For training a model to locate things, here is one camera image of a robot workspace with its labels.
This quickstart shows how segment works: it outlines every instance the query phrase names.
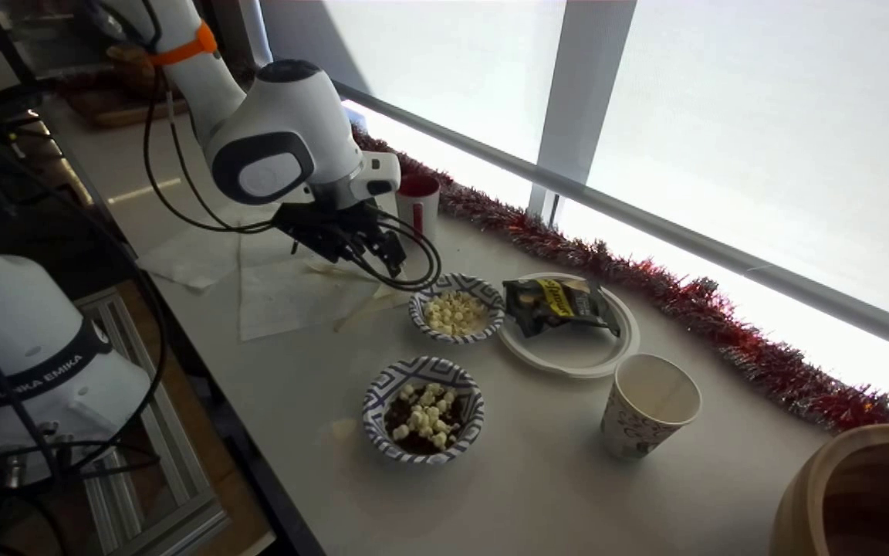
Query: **brown bowl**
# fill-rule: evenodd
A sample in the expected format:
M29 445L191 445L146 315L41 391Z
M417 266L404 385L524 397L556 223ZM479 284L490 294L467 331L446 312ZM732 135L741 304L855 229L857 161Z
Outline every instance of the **brown bowl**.
M106 56L114 64L111 75L121 93L131 99L146 99L146 101L153 96L158 69L151 64L151 56L142 47L116 45L116 47L109 47Z
M889 556L889 426L831 438L786 485L775 556Z

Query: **bowl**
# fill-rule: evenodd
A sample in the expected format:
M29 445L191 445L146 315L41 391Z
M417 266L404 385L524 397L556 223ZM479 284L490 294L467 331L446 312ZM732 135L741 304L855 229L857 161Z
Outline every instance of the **bowl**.
M889 425L820 445L786 485L775 556L889 556Z
M583 283L579 275L569 272L533 272L514 283L538 278ZM569 380L607 380L639 349L643 334L639 321L619 298L615 298L607 287L597 287L593 294L601 298L611 310L611 327L562 325L547 327L538 338L524 338L514 319L505 319L499 327L504 346L527 367L543 374L558 374Z
M441 344L480 344L504 327L504 294L468 275L441 275L410 298L417 331Z
M453 430L453 438L446 441L444 450L417 453L417 450L401 448L392 438L386 418L404 385L422 391L430 383L441 383L453 391L460 430ZM472 377L460 371L453 363L421 357L421 358L392 363L379 371L379 377L363 394L360 425L366 430L366 438L384 457L396 465L408 465L408 466L441 466L441 465L458 462L476 445L480 425L483 425L483 400L479 385L472 383Z

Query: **snack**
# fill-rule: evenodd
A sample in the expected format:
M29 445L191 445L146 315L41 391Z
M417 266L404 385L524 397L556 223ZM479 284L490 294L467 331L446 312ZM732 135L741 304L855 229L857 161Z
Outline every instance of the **snack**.
M611 306L583 278L524 278L504 283L505 312L514 319L524 338L538 338L543 327L585 325L615 327Z
M441 383L404 383L386 411L390 438L410 453L441 453L460 430L460 397Z
M426 325L446 339L472 338L486 325L486 306L467 290L441 290L422 312Z

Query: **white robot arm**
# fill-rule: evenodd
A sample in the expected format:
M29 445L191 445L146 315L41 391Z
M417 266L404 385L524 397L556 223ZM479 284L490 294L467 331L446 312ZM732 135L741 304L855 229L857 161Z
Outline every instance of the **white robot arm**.
M326 259L374 253L396 278L404 251L379 229L374 195L399 189L396 154L360 153L330 77L296 60L267 61L240 89L187 0L101 0L125 39L187 99L212 182L240 204L308 187L314 204L284 204L276 226Z
M106 441L147 394L147 374L116 357L38 262L19 257L0 257L0 374L31 413L21 425L0 391L0 453L15 450L19 481L45 480L29 426Z

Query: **window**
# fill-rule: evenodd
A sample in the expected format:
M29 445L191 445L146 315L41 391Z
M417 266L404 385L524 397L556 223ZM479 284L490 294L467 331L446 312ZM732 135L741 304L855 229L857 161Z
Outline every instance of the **window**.
M647 220L629 229L572 202L624 202L711 251L864 301L886 334L889 5L299 0L267 5L265 28L276 56L311 60L352 89L495 145L518 176L366 114L374 135L565 236L715 278L741 321L889 394L889 339L635 231ZM533 204L538 169L569 198Z

